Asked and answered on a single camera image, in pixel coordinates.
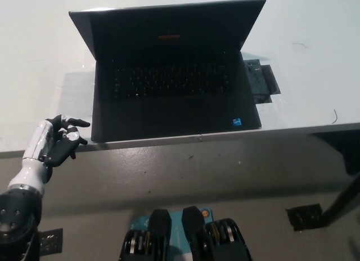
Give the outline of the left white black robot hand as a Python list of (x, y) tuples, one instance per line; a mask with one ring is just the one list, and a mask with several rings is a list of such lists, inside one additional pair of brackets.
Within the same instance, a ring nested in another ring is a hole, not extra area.
[(90, 125), (65, 115), (45, 119), (35, 129), (23, 158), (38, 160), (51, 168), (60, 166), (67, 158), (75, 159), (77, 147), (88, 143), (80, 136), (78, 128)]

